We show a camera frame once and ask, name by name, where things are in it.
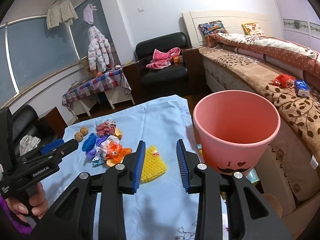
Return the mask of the purple sleeve forearm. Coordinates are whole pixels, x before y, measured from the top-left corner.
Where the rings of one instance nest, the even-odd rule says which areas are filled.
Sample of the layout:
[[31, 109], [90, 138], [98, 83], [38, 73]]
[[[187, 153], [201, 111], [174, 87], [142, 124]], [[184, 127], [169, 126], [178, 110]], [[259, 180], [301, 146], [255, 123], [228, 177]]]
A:
[[1, 229], [10, 239], [27, 239], [33, 228], [13, 213], [1, 197]]

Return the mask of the left hand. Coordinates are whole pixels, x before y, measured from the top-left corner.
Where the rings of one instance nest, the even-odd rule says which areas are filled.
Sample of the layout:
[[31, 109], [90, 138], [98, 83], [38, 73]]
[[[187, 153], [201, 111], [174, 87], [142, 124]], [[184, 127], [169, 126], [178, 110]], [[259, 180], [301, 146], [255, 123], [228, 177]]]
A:
[[[32, 213], [41, 219], [48, 210], [48, 201], [46, 200], [46, 192], [41, 182], [36, 184], [37, 193], [29, 198], [29, 204], [33, 207]], [[8, 208], [23, 222], [27, 222], [24, 215], [28, 214], [28, 209], [17, 199], [10, 197], [5, 200]]]

